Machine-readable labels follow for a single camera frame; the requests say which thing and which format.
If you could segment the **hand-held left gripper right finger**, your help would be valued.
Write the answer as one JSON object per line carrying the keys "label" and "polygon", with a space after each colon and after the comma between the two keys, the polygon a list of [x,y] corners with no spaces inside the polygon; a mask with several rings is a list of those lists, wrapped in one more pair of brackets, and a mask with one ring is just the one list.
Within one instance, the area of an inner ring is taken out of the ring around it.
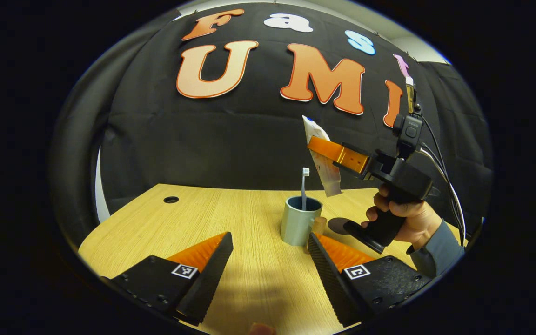
{"label": "hand-held left gripper right finger", "polygon": [[307,248],[344,327],[398,309],[431,281],[394,256],[374,258],[323,234],[310,233]]}

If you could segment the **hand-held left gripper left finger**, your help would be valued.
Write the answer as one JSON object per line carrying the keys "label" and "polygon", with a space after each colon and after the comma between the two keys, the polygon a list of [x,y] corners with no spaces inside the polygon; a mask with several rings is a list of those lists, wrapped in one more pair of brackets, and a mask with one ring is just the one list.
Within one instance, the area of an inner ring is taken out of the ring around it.
{"label": "hand-held left gripper left finger", "polygon": [[170,257],[150,255],[103,282],[136,305],[166,319],[198,326],[206,317],[233,251],[230,232]]}

